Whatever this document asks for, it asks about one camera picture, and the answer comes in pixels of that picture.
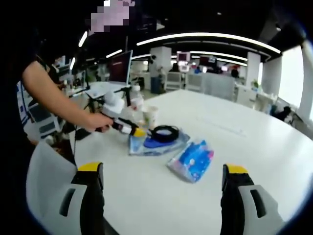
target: plastic bottle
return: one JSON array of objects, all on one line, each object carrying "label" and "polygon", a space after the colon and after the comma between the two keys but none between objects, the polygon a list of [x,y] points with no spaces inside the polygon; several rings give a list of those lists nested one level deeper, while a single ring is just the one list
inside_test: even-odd
[{"label": "plastic bottle", "polygon": [[143,96],[140,93],[139,85],[132,86],[130,98],[133,122],[135,122],[136,124],[141,124],[143,122]]}]

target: computer monitor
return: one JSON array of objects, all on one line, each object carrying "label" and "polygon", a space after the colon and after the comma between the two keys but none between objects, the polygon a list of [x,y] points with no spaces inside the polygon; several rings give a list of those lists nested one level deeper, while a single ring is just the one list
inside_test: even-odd
[{"label": "computer monitor", "polygon": [[228,71],[228,67],[227,66],[222,66],[221,70],[224,71],[224,72],[227,72]]},{"label": "computer monitor", "polygon": [[109,82],[128,84],[132,55],[133,51],[130,50],[110,59],[108,62]]},{"label": "computer monitor", "polygon": [[214,56],[201,56],[199,65],[205,66],[209,72],[217,70],[217,59]]},{"label": "computer monitor", "polygon": [[189,65],[181,65],[179,67],[180,72],[189,72],[189,69],[190,69]]},{"label": "computer monitor", "polygon": [[177,60],[178,61],[190,61],[190,52],[178,52]]}]

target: desk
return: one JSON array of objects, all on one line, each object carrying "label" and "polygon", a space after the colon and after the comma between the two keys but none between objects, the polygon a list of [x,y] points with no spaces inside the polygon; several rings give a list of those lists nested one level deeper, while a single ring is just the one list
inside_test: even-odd
[{"label": "desk", "polygon": [[114,84],[111,82],[93,82],[90,83],[90,90],[86,93],[92,98],[97,99],[104,96],[105,93],[109,91],[117,91],[129,85],[126,84]]},{"label": "desk", "polygon": [[72,98],[75,96],[80,95],[81,93],[83,93],[86,89],[83,87],[78,87],[76,89],[71,89],[67,92],[67,97]]},{"label": "desk", "polygon": [[[75,160],[104,163],[104,217],[120,235],[220,234],[223,164],[244,166],[278,202],[288,220],[305,198],[313,170],[313,142],[271,116],[209,95],[179,90],[146,101],[159,124],[182,127],[215,150],[203,178],[189,184],[165,164],[173,157],[128,156],[115,130],[76,143]],[[73,146],[74,133],[70,140]]]},{"label": "desk", "polygon": [[244,91],[249,91],[249,95],[252,95],[252,96],[256,96],[255,99],[259,100],[260,101],[260,111],[261,112],[264,112],[264,113],[267,113],[269,114],[269,110],[268,110],[268,105],[272,105],[272,104],[275,104],[276,100],[277,100],[277,97],[276,96],[272,96],[270,94],[267,94],[263,91],[260,91],[260,90],[252,90],[251,87],[249,86],[245,86],[245,85],[241,85],[241,84],[238,84],[238,83],[235,83],[235,86],[238,88],[238,95],[239,95],[239,89],[242,89]]}]

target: person's arm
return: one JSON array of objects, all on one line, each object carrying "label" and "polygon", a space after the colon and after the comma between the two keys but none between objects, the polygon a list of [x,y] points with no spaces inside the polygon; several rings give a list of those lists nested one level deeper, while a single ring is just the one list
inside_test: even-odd
[{"label": "person's arm", "polygon": [[42,66],[34,61],[22,73],[27,91],[55,115],[89,131],[101,127],[103,131],[113,121],[102,114],[89,114],[68,99],[53,83]]}]

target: wall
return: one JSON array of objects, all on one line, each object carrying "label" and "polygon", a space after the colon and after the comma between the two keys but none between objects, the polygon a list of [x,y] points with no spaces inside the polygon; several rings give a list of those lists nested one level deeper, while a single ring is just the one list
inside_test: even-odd
[{"label": "wall", "polygon": [[169,47],[156,47],[150,49],[150,54],[156,56],[156,62],[159,66],[163,67],[165,72],[172,68],[171,55],[172,49]]},{"label": "wall", "polygon": [[144,61],[132,61],[131,72],[147,71],[148,65],[144,64]]},{"label": "wall", "polygon": [[278,95],[282,72],[282,57],[263,64],[261,87],[265,93]]},{"label": "wall", "polygon": [[239,77],[244,77],[244,78],[246,78],[246,67],[245,67],[245,66],[240,66],[240,69],[239,69]]},{"label": "wall", "polygon": [[304,119],[313,120],[313,48],[310,42],[306,41],[302,48],[303,56],[303,91],[298,114]]},{"label": "wall", "polygon": [[251,87],[254,80],[258,80],[261,56],[248,52],[248,67],[246,71],[246,86]]}]

